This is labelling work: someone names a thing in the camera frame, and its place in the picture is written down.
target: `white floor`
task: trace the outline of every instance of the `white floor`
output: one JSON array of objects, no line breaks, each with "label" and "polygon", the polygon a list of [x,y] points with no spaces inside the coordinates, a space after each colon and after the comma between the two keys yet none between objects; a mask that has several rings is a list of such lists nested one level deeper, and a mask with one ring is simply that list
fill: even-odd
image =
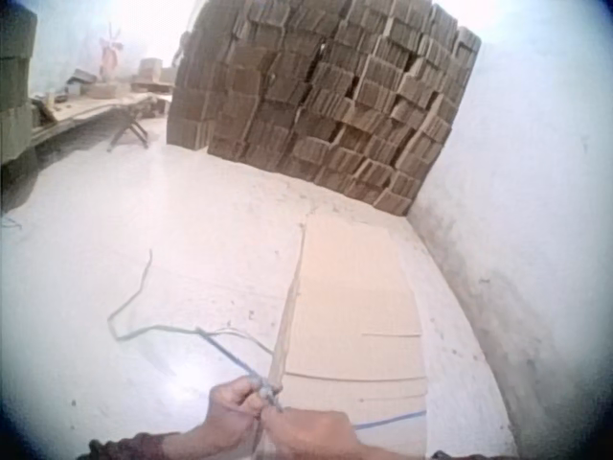
[{"label": "white floor", "polygon": [[[124,331],[231,325],[273,347],[309,213],[388,228],[415,292],[429,378],[428,452],[513,454],[493,375],[447,286],[404,218],[277,174],[166,146],[101,143],[42,172],[2,230],[5,408],[49,458],[90,439],[198,424],[207,394],[240,370],[197,337],[153,333],[120,345],[106,317],[138,287]],[[266,374],[267,354],[224,344]]]}]

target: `person's right hand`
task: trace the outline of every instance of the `person's right hand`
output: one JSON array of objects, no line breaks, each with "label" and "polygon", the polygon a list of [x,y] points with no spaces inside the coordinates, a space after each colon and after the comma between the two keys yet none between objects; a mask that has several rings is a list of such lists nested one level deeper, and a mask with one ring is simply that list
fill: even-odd
[{"label": "person's right hand", "polygon": [[266,407],[264,430],[283,459],[356,459],[363,447],[346,414]]}]

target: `concrete floor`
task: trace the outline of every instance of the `concrete floor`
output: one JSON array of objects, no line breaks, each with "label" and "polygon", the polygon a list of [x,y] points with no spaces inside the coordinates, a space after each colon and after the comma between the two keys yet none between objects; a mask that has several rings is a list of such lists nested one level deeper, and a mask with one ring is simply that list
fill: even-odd
[{"label": "concrete floor", "polygon": [[[90,439],[200,423],[207,394],[240,370],[197,337],[153,333],[114,342],[106,317],[138,287],[120,327],[161,323],[243,329],[273,347],[310,213],[389,229],[420,309],[428,452],[513,454],[509,419],[475,336],[408,221],[325,189],[165,145],[145,121],[144,150],[126,136],[45,169],[2,231],[2,391],[5,408],[48,458]],[[266,374],[270,357],[224,344]]]}]

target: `cardboard pile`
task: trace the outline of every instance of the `cardboard pile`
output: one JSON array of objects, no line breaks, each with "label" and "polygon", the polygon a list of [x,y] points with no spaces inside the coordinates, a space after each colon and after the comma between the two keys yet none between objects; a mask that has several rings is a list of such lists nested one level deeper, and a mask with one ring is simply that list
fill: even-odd
[{"label": "cardboard pile", "polygon": [[406,215],[479,47],[430,0],[211,0],[178,71],[168,142]]},{"label": "cardboard pile", "polygon": [[[423,457],[420,336],[387,231],[311,216],[269,375],[283,384],[282,405],[345,412],[364,443]],[[264,440],[256,457],[272,449]]]},{"label": "cardboard pile", "polygon": [[30,144],[32,109],[28,98],[36,15],[13,6],[2,11],[0,31],[0,157],[4,165]]}]

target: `sleeve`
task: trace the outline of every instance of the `sleeve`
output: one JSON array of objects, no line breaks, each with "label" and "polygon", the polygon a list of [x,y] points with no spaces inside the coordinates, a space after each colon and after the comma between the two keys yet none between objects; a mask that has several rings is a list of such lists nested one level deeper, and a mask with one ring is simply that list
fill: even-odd
[{"label": "sleeve", "polygon": [[94,440],[89,443],[90,452],[78,460],[168,460],[162,451],[166,436],[140,433],[131,439],[106,444]]}]

